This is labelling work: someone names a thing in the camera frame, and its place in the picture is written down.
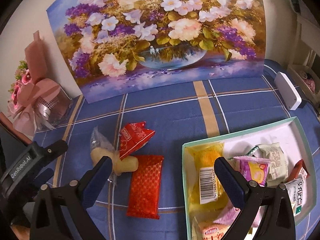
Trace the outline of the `purple roll snack packet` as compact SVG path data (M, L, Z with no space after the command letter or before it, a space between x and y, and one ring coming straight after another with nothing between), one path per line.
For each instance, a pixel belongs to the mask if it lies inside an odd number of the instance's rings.
M233 158L239 164L239 172L247 181L253 180L260 186L265 186L271 161L265 158L236 156Z

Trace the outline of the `pink paper flower bouquet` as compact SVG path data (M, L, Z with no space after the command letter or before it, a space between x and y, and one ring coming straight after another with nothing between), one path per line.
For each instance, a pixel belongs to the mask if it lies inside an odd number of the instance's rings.
M60 84L47 77L47 64L40 33L25 48L25 59L19 62L15 82L11 85L8 101L13 128L33 136L37 130L55 129L69 112L71 98Z

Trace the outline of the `white wooden shelf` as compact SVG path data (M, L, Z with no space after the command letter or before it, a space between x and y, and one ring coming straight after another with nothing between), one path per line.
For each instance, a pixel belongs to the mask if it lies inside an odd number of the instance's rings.
M315 105L319 105L319 76L312 70L316 56L319 56L319 28L302 16L297 16L297 27L293 41L288 72L305 96ZM303 81L301 73L310 74L315 90L312 91Z

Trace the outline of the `teal white shallow box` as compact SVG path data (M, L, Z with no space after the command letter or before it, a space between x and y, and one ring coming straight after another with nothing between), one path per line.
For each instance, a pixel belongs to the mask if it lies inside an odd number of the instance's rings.
M182 146L188 239L220 239L240 213L214 162L223 157L251 184L288 190L297 239L318 223L319 123L291 117Z

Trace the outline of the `yellow cake snack packet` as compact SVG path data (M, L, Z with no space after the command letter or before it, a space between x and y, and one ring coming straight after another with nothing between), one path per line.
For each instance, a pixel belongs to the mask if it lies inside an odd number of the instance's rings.
M188 190L190 213L215 212L227 205L227 194L214 170L214 163L222 157L223 149L224 143L219 142L187 148L195 167Z

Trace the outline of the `floral still life painting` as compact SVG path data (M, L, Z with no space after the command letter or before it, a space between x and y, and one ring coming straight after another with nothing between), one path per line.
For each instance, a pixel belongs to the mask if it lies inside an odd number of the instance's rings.
M263 0L56 0L47 15L89 103L263 72Z

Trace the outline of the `clear bag white bun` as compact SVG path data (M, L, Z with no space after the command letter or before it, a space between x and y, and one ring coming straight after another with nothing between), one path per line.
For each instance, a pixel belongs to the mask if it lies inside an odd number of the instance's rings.
M100 159L104 156L109 157L112 160L112 172L108 178L108 181L113 185L117 184L117 165L120 162L119 152L115 150L114 146L109 140L102 135L98 127L93 129L91 134L91 153L90 153L93 166L97 165Z

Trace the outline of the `red white biscuit packet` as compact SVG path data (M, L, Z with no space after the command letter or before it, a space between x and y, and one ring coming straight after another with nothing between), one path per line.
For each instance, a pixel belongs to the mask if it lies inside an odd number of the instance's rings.
M310 177L310 174L306 168L306 165L304 163L303 159L300 159L294 166L292 172L290 173L289 177L287 178L286 182L293 181L298 178L302 178L303 180L306 180Z

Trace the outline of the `blue plaid tablecloth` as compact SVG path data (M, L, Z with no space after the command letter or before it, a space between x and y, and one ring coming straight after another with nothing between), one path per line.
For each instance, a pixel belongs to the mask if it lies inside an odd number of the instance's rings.
M70 116L61 126L35 135L41 146L59 139L69 145L61 159L50 165L55 171L50 185L66 185L92 168L89 144L95 127L116 143L120 128L143 121L155 135L139 153L164 157L160 218L127 216L128 173L119 177L115 187L104 186L88 214L106 239L186 239L181 169L184 143L296 116L309 141L315 172L319 172L319 122L310 105L295 111L285 108L273 81L281 69L277 62L266 60L261 77L180 83L95 103L76 98Z

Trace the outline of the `white green cracker packet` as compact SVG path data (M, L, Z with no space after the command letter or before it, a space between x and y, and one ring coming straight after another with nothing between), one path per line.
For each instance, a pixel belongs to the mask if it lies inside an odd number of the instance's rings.
M313 207L313 196L308 184L302 178L285 183L295 220L302 220Z

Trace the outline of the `cream yellow roll snack packet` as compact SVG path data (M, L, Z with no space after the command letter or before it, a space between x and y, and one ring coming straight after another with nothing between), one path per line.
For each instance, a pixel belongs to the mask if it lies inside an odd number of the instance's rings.
M191 224L191 239L192 240L221 240L227 233L229 225L201 222L199 223L196 217L193 218Z

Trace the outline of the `pale beige snack packet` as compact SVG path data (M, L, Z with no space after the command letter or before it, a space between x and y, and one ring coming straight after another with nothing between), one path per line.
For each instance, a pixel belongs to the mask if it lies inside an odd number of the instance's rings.
M268 187L277 186L287 180L289 176L288 161L280 147L280 143L256 145L247 155L250 157L269 159L271 161L266 178L266 185Z

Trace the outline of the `red triangular snack packet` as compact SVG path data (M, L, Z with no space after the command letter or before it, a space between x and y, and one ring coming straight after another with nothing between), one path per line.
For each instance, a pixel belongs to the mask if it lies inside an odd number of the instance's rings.
M120 159L142 148L155 135L155 131L145 127L146 122L126 124L120 130Z

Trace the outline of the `white rectangular device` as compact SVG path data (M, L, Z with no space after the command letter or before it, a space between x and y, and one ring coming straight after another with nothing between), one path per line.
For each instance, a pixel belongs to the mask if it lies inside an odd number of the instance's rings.
M274 83L276 84L287 109L295 111L302 103L302 98L293 83L283 72L277 72Z

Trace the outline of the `yellow jelly cup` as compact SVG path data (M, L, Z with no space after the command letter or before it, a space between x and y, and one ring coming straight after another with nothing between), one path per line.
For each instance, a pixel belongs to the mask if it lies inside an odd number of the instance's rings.
M138 158L134 156L127 156L123 160L120 158L116 159L114 165L114 173L117 176L120 176L122 173L125 172L135 172L138 169Z

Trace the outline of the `long red patterned packet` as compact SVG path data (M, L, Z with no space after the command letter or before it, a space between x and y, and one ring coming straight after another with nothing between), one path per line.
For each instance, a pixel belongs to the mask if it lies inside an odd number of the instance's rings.
M127 215L159 219L162 155L138 155L138 169L132 173Z

